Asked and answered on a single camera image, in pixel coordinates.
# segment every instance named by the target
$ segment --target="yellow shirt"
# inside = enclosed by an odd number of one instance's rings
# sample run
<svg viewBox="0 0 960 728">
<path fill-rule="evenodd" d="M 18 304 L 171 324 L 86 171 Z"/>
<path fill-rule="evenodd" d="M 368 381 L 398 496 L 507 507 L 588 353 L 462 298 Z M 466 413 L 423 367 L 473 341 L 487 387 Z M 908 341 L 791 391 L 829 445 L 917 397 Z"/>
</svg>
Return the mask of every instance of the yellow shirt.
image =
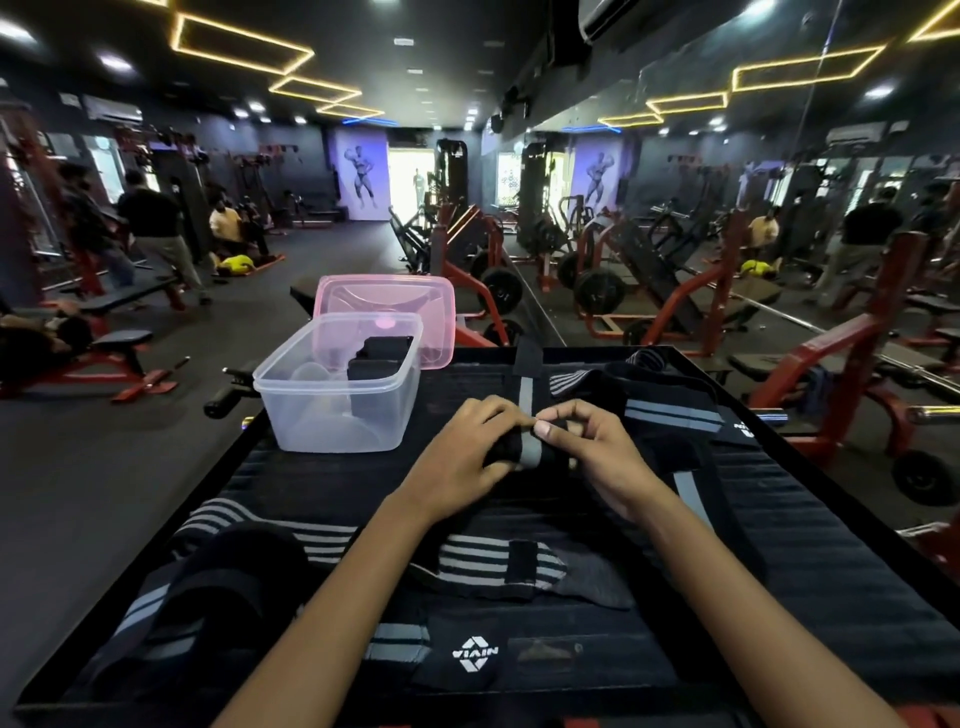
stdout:
<svg viewBox="0 0 960 728">
<path fill-rule="evenodd" d="M 214 236 L 232 243 L 242 243 L 243 235 L 240 232 L 240 213 L 232 207 L 223 212 L 213 210 L 210 213 L 210 229 Z"/>
<path fill-rule="evenodd" d="M 757 217 L 754 222 L 750 224 L 750 245 L 752 248 L 768 245 L 776 240 L 779 234 L 780 226 L 776 220 Z"/>
</svg>

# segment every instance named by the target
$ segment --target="forearm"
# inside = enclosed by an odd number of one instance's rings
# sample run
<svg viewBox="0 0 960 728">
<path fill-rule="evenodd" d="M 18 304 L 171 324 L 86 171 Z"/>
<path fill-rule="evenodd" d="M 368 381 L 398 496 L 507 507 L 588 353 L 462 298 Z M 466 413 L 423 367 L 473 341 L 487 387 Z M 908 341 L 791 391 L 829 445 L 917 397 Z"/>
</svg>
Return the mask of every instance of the forearm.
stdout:
<svg viewBox="0 0 960 728">
<path fill-rule="evenodd" d="M 666 488 L 634 514 L 770 728 L 903 728 Z"/>
<path fill-rule="evenodd" d="M 428 526 L 396 494 L 387 497 L 214 728 L 332 725 Z"/>
</svg>

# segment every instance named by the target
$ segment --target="doorway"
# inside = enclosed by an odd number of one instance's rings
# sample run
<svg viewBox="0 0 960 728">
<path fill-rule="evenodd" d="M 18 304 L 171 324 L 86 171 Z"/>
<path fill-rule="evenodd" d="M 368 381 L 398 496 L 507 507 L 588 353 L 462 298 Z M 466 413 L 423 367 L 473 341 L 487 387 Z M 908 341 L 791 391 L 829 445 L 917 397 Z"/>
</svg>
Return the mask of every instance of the doorway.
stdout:
<svg viewBox="0 0 960 728">
<path fill-rule="evenodd" d="M 429 149 L 390 149 L 390 199 L 394 212 L 403 223 L 417 215 L 426 194 L 427 174 L 434 173 L 433 151 Z"/>
</svg>

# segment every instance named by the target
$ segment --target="ceiling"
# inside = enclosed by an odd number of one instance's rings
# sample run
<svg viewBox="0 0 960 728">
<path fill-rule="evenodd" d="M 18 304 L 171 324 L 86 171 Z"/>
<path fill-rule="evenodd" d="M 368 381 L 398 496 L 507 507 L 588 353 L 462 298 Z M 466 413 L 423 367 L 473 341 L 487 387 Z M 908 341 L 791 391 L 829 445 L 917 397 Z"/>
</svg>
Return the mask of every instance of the ceiling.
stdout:
<svg viewBox="0 0 960 728">
<path fill-rule="evenodd" d="M 313 49 L 315 56 L 297 69 L 298 75 L 359 88 L 362 95 L 347 103 L 381 109 L 383 118 L 403 127 L 463 127 L 468 109 L 478 110 L 477 126 L 482 126 L 546 28 L 546 0 L 176 2 L 179 11 Z M 25 44 L 0 37 L 6 50 L 32 60 L 143 85 L 208 109 L 229 112 L 256 100 L 277 120 L 321 119 L 317 103 L 268 92 L 281 76 L 175 53 L 169 43 L 174 12 L 144 0 L 30 0 L 0 10 L 0 18 L 36 39 Z M 187 25 L 186 32 L 193 47 L 206 50 L 210 43 L 221 55 L 268 64 L 297 57 L 292 50 L 199 25 Z M 396 46 L 396 37 L 415 44 Z M 101 51 L 128 61 L 135 74 L 111 74 L 97 59 Z M 422 75 L 408 73 L 411 68 Z"/>
<path fill-rule="evenodd" d="M 887 47 L 849 80 L 733 93 L 725 109 L 668 114 L 663 125 L 639 129 L 657 133 L 666 126 L 671 133 L 702 132 L 710 129 L 710 120 L 717 116 L 723 116 L 727 129 L 735 132 L 796 129 L 802 123 L 909 120 L 933 108 L 938 113 L 952 108 L 955 114 L 960 110 L 960 37 L 906 42 L 943 4 L 944 0 L 842 0 L 838 10 L 838 0 L 776 0 L 772 11 L 763 16 L 738 16 L 675 54 L 642 69 L 624 68 L 621 78 L 605 90 L 538 129 L 555 132 L 596 125 L 601 117 L 646 111 L 651 98 L 729 90 L 738 65 L 819 56 L 828 38 L 829 51 Z M 960 27 L 960 9 L 949 20 L 952 27 Z M 827 70 L 824 66 L 822 75 Z M 879 99 L 866 96 L 881 86 L 891 87 L 892 92 Z"/>
</svg>

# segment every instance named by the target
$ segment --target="trousers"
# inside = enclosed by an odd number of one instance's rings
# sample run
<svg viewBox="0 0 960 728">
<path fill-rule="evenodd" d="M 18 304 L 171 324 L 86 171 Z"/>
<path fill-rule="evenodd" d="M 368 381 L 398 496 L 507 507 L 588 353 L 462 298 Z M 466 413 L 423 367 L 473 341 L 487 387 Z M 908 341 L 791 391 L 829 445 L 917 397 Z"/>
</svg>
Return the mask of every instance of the trousers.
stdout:
<svg viewBox="0 0 960 728">
<path fill-rule="evenodd" d="M 206 295 L 206 286 L 197 273 L 190 249 L 179 235 L 174 237 L 138 237 L 136 244 L 150 260 L 151 265 L 160 264 L 160 270 L 174 268 L 187 284 L 201 296 Z"/>
</svg>

